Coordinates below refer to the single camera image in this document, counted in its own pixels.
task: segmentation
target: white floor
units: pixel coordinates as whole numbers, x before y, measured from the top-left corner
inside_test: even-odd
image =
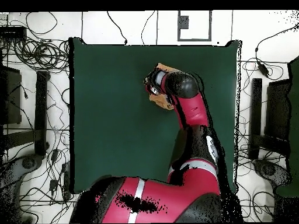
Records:
[[[213,21],[212,21],[212,41],[211,42],[178,42],[177,37],[177,11],[157,11],[153,10],[141,11],[141,12],[109,12],[111,18],[120,26],[124,37],[128,41],[128,45],[142,45],[142,39],[145,45],[179,45],[179,44],[191,44],[191,45],[202,45],[202,44],[212,44],[215,46],[224,46],[231,39],[242,40],[242,65],[245,61],[255,56],[255,47],[258,42],[262,39],[267,38],[273,34],[278,33],[284,29],[292,27],[298,22],[297,15],[291,10],[214,10],[213,11]],[[14,12],[9,14],[9,21],[14,21],[12,25],[22,25],[20,22],[26,23],[26,14]],[[196,32],[196,27],[200,26],[197,22],[196,16],[200,13],[198,11],[188,12],[185,15],[190,15],[190,28],[192,27],[194,33]],[[123,44],[124,38],[120,35],[119,29],[111,22],[108,18],[106,12],[83,12],[83,27],[82,27],[82,12],[53,12],[53,15],[57,18],[57,26],[49,33],[41,35],[43,39],[58,39],[67,40],[69,37],[81,37],[87,44]],[[0,18],[0,24],[5,24],[6,22]],[[144,27],[145,22],[147,25],[143,31],[142,39],[141,32]],[[27,19],[29,27],[36,33],[44,33],[50,30],[55,25],[55,19],[48,12],[32,13]],[[183,35],[191,36],[192,33],[182,33]],[[28,32],[29,37],[34,38],[30,32]],[[270,38],[264,41],[259,46],[258,57],[263,61],[267,61],[268,64],[280,65],[284,69],[284,73],[280,79],[287,79],[287,62],[290,62],[295,57],[299,55],[299,32],[288,31],[286,33],[280,34],[274,38]],[[14,55],[9,56],[10,61],[18,61]],[[36,73],[24,64],[14,64],[9,63],[12,68],[19,69],[22,74],[22,85],[27,90],[28,99],[22,97],[21,108],[24,109],[28,115],[30,122],[34,124],[34,106],[35,106],[35,83],[36,83]],[[247,69],[254,69],[254,63],[248,63]],[[244,87],[244,83],[248,83],[247,74],[244,69],[242,69],[242,82],[241,88]],[[282,71],[280,69],[273,68],[272,78],[278,78]],[[259,71],[254,71],[249,80],[249,86],[245,91],[250,94],[250,86],[252,78],[262,78],[263,79],[263,101],[266,100],[266,88],[270,80],[266,79]],[[65,72],[58,75],[51,74],[51,82],[48,83],[49,97],[48,106],[51,106],[56,102],[56,106],[60,109],[51,107],[48,110],[48,131],[47,140],[50,143],[50,150],[58,144],[58,139],[61,135],[60,129],[65,128],[63,136],[65,137],[65,142],[68,143],[68,129],[69,129],[69,115],[66,105],[61,100],[61,93],[63,90],[69,87],[68,76]],[[69,92],[67,91],[64,95],[64,99],[68,102]],[[249,106],[250,97],[244,92],[241,92],[241,103],[240,110],[245,109]],[[262,109],[262,122],[265,124],[265,108],[266,102],[263,103]],[[249,121],[249,109],[242,111],[240,117],[239,130],[243,134],[246,129],[248,131],[248,124],[244,122]],[[21,129],[30,129],[30,125],[26,120],[26,116],[22,114],[22,123],[19,125],[12,124],[8,126],[7,132],[18,132]],[[240,142],[240,148],[242,144],[245,144],[243,139]],[[8,150],[8,159],[13,158],[18,150],[22,146]],[[55,176],[58,177],[58,173],[61,170],[62,164],[65,160],[69,161],[68,149],[62,142],[59,143],[58,149],[65,152],[66,157],[56,164],[57,170]],[[26,153],[33,152],[33,145],[22,149],[18,156],[24,155]],[[260,152],[260,157],[262,158],[265,152]],[[244,163],[248,160],[242,159],[240,163]],[[283,159],[279,161],[279,164],[285,166]],[[34,178],[30,181],[24,182],[21,188],[21,195],[25,195],[30,188],[37,187],[44,191],[48,191],[49,183],[51,178],[47,178],[47,173],[42,175],[46,171],[46,162],[42,164],[41,168],[36,170],[34,173],[28,174],[25,180]],[[257,217],[253,213],[252,207],[249,207],[249,195],[252,198],[254,193],[259,191],[268,191],[272,193],[270,184],[264,179],[256,175],[256,173],[250,170],[250,164],[239,167],[238,169],[238,184],[240,185],[238,196],[241,200],[242,209],[244,212],[244,220],[247,222],[258,222]],[[26,210],[30,205],[34,205],[29,209],[30,212],[34,212],[39,216],[38,223],[68,223],[69,217],[72,212],[73,203],[70,202],[68,207],[62,211],[64,214],[60,220],[57,219],[60,216],[60,211],[65,207],[62,205],[51,205],[49,206],[49,199],[44,196],[41,192],[32,189],[29,193],[30,196],[25,197],[21,201],[24,205],[23,209]],[[56,197],[56,200],[61,200],[60,192]],[[44,200],[47,202],[34,202],[34,200]],[[255,202],[258,205],[273,206],[273,198],[266,194],[259,194],[256,196]],[[258,217],[264,221],[269,222],[272,217],[258,209]]]

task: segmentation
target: tangled wires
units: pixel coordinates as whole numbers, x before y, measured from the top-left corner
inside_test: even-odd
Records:
[[[44,39],[37,36],[51,32],[57,25],[56,17],[49,12],[55,19],[55,25],[49,31],[38,33],[33,31],[28,25],[28,16],[31,13],[32,12],[26,15],[26,24],[18,20],[13,20],[9,22],[9,25],[27,28],[27,30],[34,36],[35,39],[27,37],[26,40],[20,41],[0,40],[2,59],[4,60],[4,58],[8,55],[16,55],[20,62],[8,62],[26,64],[35,71],[45,69],[54,74],[60,73],[61,71],[66,72],[66,69],[68,68],[69,53],[68,40]],[[12,25],[12,22],[19,22],[22,25]]]
[[[27,38],[15,42],[13,50],[18,59],[31,69],[59,70],[68,67],[68,42],[62,41],[58,46],[48,41],[35,41]]]

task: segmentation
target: black device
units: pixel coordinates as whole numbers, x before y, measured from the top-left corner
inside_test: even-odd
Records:
[[[47,81],[49,79],[49,72],[37,71],[35,107],[36,117],[34,122],[34,129],[3,136],[2,143],[4,144],[5,149],[10,149],[34,142],[35,154],[20,157],[0,167],[1,223],[23,222],[20,216],[19,208],[19,191],[22,180],[26,174],[33,172],[41,166],[41,161],[46,156],[46,150],[49,148],[49,144],[46,142]],[[14,105],[15,102],[8,100],[8,104]]]
[[[0,26],[0,39],[20,41],[27,39],[27,29],[19,26]]]
[[[69,162],[62,165],[62,172],[64,173],[62,197],[64,201],[68,201],[71,199],[71,193],[69,191]]]
[[[278,97],[283,97],[282,94],[277,93]],[[251,87],[251,110],[250,110],[250,122],[249,122],[249,138],[248,138],[248,159],[256,160],[259,158],[259,148],[265,148],[269,151],[279,153],[283,156],[287,156],[290,154],[290,144],[287,141],[287,138],[281,139],[280,137],[287,137],[288,132],[285,129],[280,129],[280,134],[277,131],[281,126],[286,126],[288,121],[285,120],[283,114],[279,114],[282,111],[287,111],[285,108],[279,110],[279,113],[273,114],[273,102],[281,102],[275,103],[274,105],[282,106],[284,101],[270,99],[270,104],[267,105],[267,123],[265,128],[265,134],[260,134],[261,128],[261,110],[262,110],[262,79],[261,78],[253,78],[252,79],[252,87]]]
[[[11,149],[34,142],[35,154],[46,155],[48,144],[46,142],[47,132],[47,81],[50,80],[50,73],[37,71],[36,80],[36,106],[34,130],[15,132],[4,135],[4,148]]]
[[[265,135],[288,140],[291,106],[287,94],[290,88],[289,79],[269,83]]]
[[[22,76],[18,69],[3,66],[0,64],[0,101],[4,106],[4,114],[0,118],[0,124],[20,124],[22,116],[20,113],[20,83]]]

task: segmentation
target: power cord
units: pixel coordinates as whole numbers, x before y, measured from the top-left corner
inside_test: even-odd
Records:
[[[274,35],[272,35],[272,36],[270,36],[270,37],[264,38],[263,40],[261,40],[261,41],[258,43],[258,45],[257,45],[256,48],[255,48],[255,58],[256,58],[256,62],[258,63],[258,68],[259,68],[260,72],[261,72],[265,77],[269,78],[270,80],[275,81],[275,80],[280,79],[280,78],[282,77],[282,75],[283,75],[283,68],[280,67],[280,66],[277,66],[277,65],[270,65],[270,66],[273,66],[273,67],[279,67],[279,68],[282,69],[282,75],[281,75],[280,77],[278,77],[278,78],[276,78],[276,79],[272,79],[272,78],[270,78],[270,77],[269,77],[269,70],[268,70],[268,69],[266,68],[266,66],[265,66],[265,64],[266,64],[266,65],[269,65],[269,64],[263,62],[261,59],[258,58],[259,45],[260,45],[262,42],[264,42],[265,40],[267,40],[267,39],[270,39],[270,38],[272,38],[272,37],[274,37],[274,36],[277,36],[277,35],[279,35],[279,34],[281,34],[281,33],[285,33],[285,32],[290,31],[290,30],[292,30],[292,29],[294,29],[294,30],[299,29],[299,23],[297,23],[295,26],[293,26],[293,27],[291,27],[291,28],[289,28],[289,29],[285,29],[285,30],[280,31],[280,32],[278,32],[278,33],[276,33],[276,34],[274,34]]]
[[[16,55],[21,62],[14,62],[8,61],[11,63],[17,64],[26,64],[31,69],[38,70],[38,69],[46,69],[52,70],[51,73],[57,74],[61,71],[66,71],[68,67],[68,53],[69,53],[69,46],[68,40],[56,40],[56,39],[43,39],[39,38],[37,35],[47,34],[51,32],[57,26],[57,19],[56,17],[49,12],[49,14],[55,19],[55,25],[48,31],[44,33],[38,33],[33,31],[28,25],[28,16],[31,15],[33,12],[30,12],[26,15],[26,24],[20,22],[18,20],[12,20],[9,24],[12,26],[12,22],[19,22],[22,25],[15,25],[15,26],[22,26],[28,29],[29,32],[37,39],[34,40],[30,37],[27,38],[25,41],[2,41],[1,47],[2,49],[6,49],[6,53],[3,52],[3,59],[8,55]],[[60,41],[59,45],[53,44],[53,41]]]
[[[63,99],[63,94],[69,90],[69,87],[65,90],[63,90],[62,94],[61,94],[61,100],[64,102],[65,105],[67,105],[68,109],[69,109],[69,103],[67,103],[64,99]]]
[[[252,76],[252,74],[253,74],[254,71],[257,71],[257,70],[260,70],[260,71],[262,70],[262,71],[263,71],[263,69],[266,68],[266,69],[264,70],[264,74],[267,73],[267,77],[268,77],[269,79],[271,79],[270,76],[273,74],[273,70],[272,70],[272,68],[271,68],[270,66],[280,67],[280,66],[275,66],[275,65],[269,65],[269,64],[267,64],[267,63],[263,63],[264,66],[261,67],[260,62],[262,62],[262,61],[261,61],[260,59],[258,59],[258,58],[257,58],[257,55],[256,55],[255,58],[250,58],[249,60],[247,60],[246,63],[244,63],[244,64],[242,65],[242,68],[246,71],[247,79],[244,81],[244,85],[243,85],[243,87],[241,88],[241,92],[244,92],[248,97],[251,97],[251,95],[246,91],[246,88],[249,86],[250,79],[251,79],[251,76]],[[249,63],[253,63],[253,64],[254,64],[254,68],[253,68],[253,69],[248,69],[248,68],[247,68],[247,65],[248,65]],[[249,121],[247,121],[247,119],[246,119],[244,116],[242,116],[242,112],[244,112],[245,110],[250,109],[250,108],[251,108],[251,106],[249,106],[249,107],[247,107],[247,108],[245,108],[245,109],[239,110],[239,119],[243,119],[243,120],[244,120],[243,122],[239,122],[239,125],[240,125],[240,124],[243,124],[243,125],[244,125],[244,133],[242,133],[241,130],[239,129],[239,125],[236,126],[236,128],[237,128],[236,131],[237,131],[237,133],[238,133],[238,145],[240,145],[241,141],[245,141],[245,143],[246,143],[246,144],[241,145],[241,147],[239,148],[239,152],[238,152],[238,153],[239,153],[239,155],[238,155],[238,161],[239,161],[239,163],[238,163],[238,167],[243,166],[243,167],[247,168],[249,171],[248,171],[247,173],[245,173],[245,174],[238,174],[237,177],[246,176],[246,175],[247,175],[248,173],[250,173],[252,170],[253,170],[253,171],[255,170],[255,169],[252,168],[252,161],[251,161],[251,160],[248,160],[248,161],[246,161],[246,162],[242,162],[242,163],[240,162],[240,161],[242,161],[242,160],[244,160],[244,159],[245,159],[245,160],[248,159],[248,152],[249,152],[250,150],[254,150],[254,149],[249,149],[249,148],[248,148],[248,145],[249,145],[249,139],[248,139],[248,138],[249,138],[249,135],[246,134],[246,125],[249,123]],[[280,158],[281,158],[281,155],[279,155],[279,157],[270,157],[272,154],[273,154],[273,152],[268,151],[267,154],[264,155],[263,160],[273,160],[273,161],[276,160],[275,163],[279,162],[279,161],[280,161]],[[253,222],[256,222],[256,220],[254,220],[254,218],[251,217],[251,208],[253,209],[253,213],[255,214],[256,218],[257,218],[258,221],[260,221],[260,222],[261,222],[262,220],[260,219],[260,217],[258,216],[258,214],[266,213],[266,214],[269,214],[269,215],[273,216],[273,214],[272,214],[271,211],[270,211],[270,208],[272,208],[272,206],[267,206],[267,205],[260,206],[260,205],[258,205],[258,204],[255,202],[255,198],[256,198],[256,196],[257,196],[258,194],[265,193],[265,194],[269,194],[269,195],[271,195],[269,192],[260,191],[260,192],[255,193],[255,194],[253,195],[253,197],[251,197],[250,193],[245,189],[245,187],[243,187],[239,182],[237,182],[237,184],[238,184],[241,188],[243,188],[243,189],[246,191],[246,193],[249,195],[249,199],[242,199],[242,200],[240,200],[240,202],[243,202],[243,201],[248,201],[248,202],[249,202],[249,205],[241,205],[242,210],[243,210],[244,212],[246,212],[246,216],[244,216],[244,219],[246,219],[246,218],[251,218],[251,220],[252,220]],[[248,207],[248,208],[249,208],[249,212],[247,212],[247,211],[244,209],[244,207]]]
[[[145,26],[147,25],[148,20],[153,16],[153,14],[154,14],[155,12],[156,12],[156,11],[154,10],[153,13],[149,16],[149,18],[148,18],[147,21],[145,22],[145,25],[144,25],[143,30],[142,30],[142,32],[141,32],[141,40],[142,40],[143,45],[144,45],[143,38],[142,38],[143,31],[144,31],[144,29],[145,29]]]
[[[120,34],[121,36],[123,36],[123,32],[121,31],[120,27],[114,22],[114,20],[112,20],[111,16],[109,15],[109,12],[107,11],[107,15],[109,17],[109,19],[114,23],[115,26],[117,26],[120,30]],[[123,36],[124,38],[124,45],[126,45],[128,43],[128,40]]]

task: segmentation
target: cable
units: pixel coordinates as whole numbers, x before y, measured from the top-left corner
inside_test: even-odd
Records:
[[[47,33],[51,32],[51,31],[57,26],[57,24],[58,24],[58,21],[57,21],[56,17],[55,17],[51,12],[48,12],[48,13],[50,13],[51,16],[55,19],[55,25],[54,25],[54,27],[52,27],[49,31],[46,31],[46,32],[44,32],[44,33],[37,33],[37,32],[35,32],[35,31],[33,31],[32,29],[30,29],[30,28],[29,28],[29,25],[28,25],[28,16],[29,16],[30,14],[32,14],[32,13],[35,13],[35,12],[29,12],[29,13],[26,15],[26,25],[27,25],[27,28],[30,30],[30,32],[31,32],[31,33],[35,36],[35,38],[37,38],[37,39],[40,39],[40,38],[38,38],[36,35],[47,34]]]
[[[68,210],[68,209],[70,208],[70,206],[71,206],[71,204],[70,204],[69,206],[67,205],[65,208],[63,208],[62,210],[60,210],[60,211],[59,211],[59,213],[57,213],[57,214],[56,214],[56,216],[55,216],[55,217],[53,217],[53,219],[52,219],[52,221],[51,221],[51,223],[50,223],[50,224],[53,224],[54,222],[56,222],[56,221],[59,221],[59,220],[60,220],[60,218],[61,218],[63,215],[62,215],[62,216],[60,216],[60,217],[59,217],[57,220],[55,220],[55,221],[54,221],[54,219],[55,219],[55,218],[56,218],[56,217],[57,217],[59,214],[61,214],[61,213],[62,213],[62,211],[64,211],[65,209],[67,209],[67,210]]]
[[[265,194],[267,194],[267,195],[269,195],[269,196],[271,196],[271,197],[274,198],[274,196],[273,196],[271,193],[269,193],[269,192],[267,192],[267,191],[260,191],[260,192],[257,192],[255,195],[253,195],[253,197],[252,197],[252,205],[255,204],[255,197],[256,197],[258,194],[261,194],[261,193],[265,193]],[[273,214],[272,214],[272,213],[270,212],[270,210],[269,210],[269,206],[264,205],[264,207],[267,208],[268,211],[263,210],[261,207],[259,207],[259,209],[261,209],[262,211],[266,212],[267,214],[269,214],[270,216],[273,217]],[[257,219],[258,219],[260,222],[262,222],[262,220],[258,217],[258,214],[257,214],[256,207],[255,207],[255,206],[253,207],[253,212],[255,213],[255,216],[257,217]]]
[[[45,41],[27,38],[25,41],[14,42],[13,51],[17,58],[31,69],[46,69],[58,74],[68,67],[68,44],[62,41],[59,46]]]
[[[67,102],[63,99],[63,94],[64,94],[66,91],[68,91],[68,90],[69,90],[69,87],[68,87],[67,89],[63,90],[63,92],[62,92],[62,94],[61,94],[61,100],[64,102],[64,104],[67,105],[67,107],[68,107],[68,109],[69,109],[69,103],[67,103]]]
[[[111,16],[109,15],[109,12],[108,12],[108,11],[107,11],[107,15],[108,15],[108,17],[110,18],[110,20],[114,23],[114,25],[118,27],[118,25],[114,22],[114,20],[112,20],[112,18],[111,18]],[[120,34],[121,34],[121,36],[123,36],[123,32],[121,31],[120,27],[118,27],[118,28],[119,28],[119,30],[120,30]],[[123,36],[123,38],[124,38],[124,45],[126,45],[126,44],[128,43],[128,40],[127,40],[124,36]]]
[[[248,216],[243,216],[243,218],[248,218],[249,216],[250,216],[250,214],[251,214],[251,208],[250,208],[250,206],[251,206],[251,196],[250,196],[250,193],[245,189],[245,187],[244,186],[242,186],[240,183],[238,183],[237,182],[237,184],[239,185],[239,186],[241,186],[246,192],[247,192],[247,194],[249,195],[249,213],[248,213]]]
[[[144,29],[145,29],[145,26],[147,25],[148,20],[153,16],[153,14],[154,14],[155,12],[156,12],[156,11],[154,10],[153,13],[149,16],[149,18],[148,18],[147,21],[145,22],[145,25],[144,25],[143,30],[142,30],[142,32],[141,32],[141,40],[142,40],[143,45],[144,45],[143,38],[142,38],[143,31],[144,31]]]
[[[31,205],[27,210],[23,210],[23,209],[22,209],[22,206],[20,206],[19,209],[23,212],[23,213],[21,214],[21,216],[22,216],[24,213],[29,213],[29,214],[31,214],[31,215],[35,215],[35,216],[37,216],[35,213],[32,213],[32,212],[29,212],[29,211],[28,211],[30,208],[32,208],[33,206],[35,206],[36,203],[37,203],[37,202],[35,202],[33,205]]]
[[[274,35],[272,35],[272,36],[270,36],[270,37],[264,38],[263,40],[261,40],[261,41],[258,43],[258,45],[257,45],[256,48],[255,48],[255,58],[256,58],[256,62],[258,63],[258,68],[259,68],[259,70],[261,71],[261,73],[262,73],[265,77],[269,78],[270,80],[275,81],[275,80],[280,79],[280,78],[282,77],[283,73],[284,73],[284,72],[283,72],[283,68],[280,67],[280,66],[277,66],[277,65],[271,65],[271,66],[273,66],[273,67],[279,67],[279,68],[281,68],[281,69],[282,69],[282,74],[281,74],[280,77],[278,77],[278,78],[276,78],[276,79],[270,78],[270,77],[269,77],[269,71],[268,71],[267,68],[265,67],[265,64],[266,64],[266,65],[269,65],[269,64],[263,62],[261,59],[258,58],[259,45],[260,45],[262,42],[264,42],[265,40],[268,40],[268,39],[270,39],[270,38],[272,38],[272,37],[274,37],[274,36],[277,36],[277,35],[279,35],[279,34],[281,34],[281,33],[286,33],[287,31],[290,31],[290,30],[292,30],[292,29],[294,29],[294,30],[299,29],[299,23],[297,23],[295,26],[293,26],[293,27],[291,27],[291,28],[289,28],[289,29],[285,29],[285,30],[280,31],[280,32],[278,32],[278,33],[276,33],[276,34],[274,34]]]

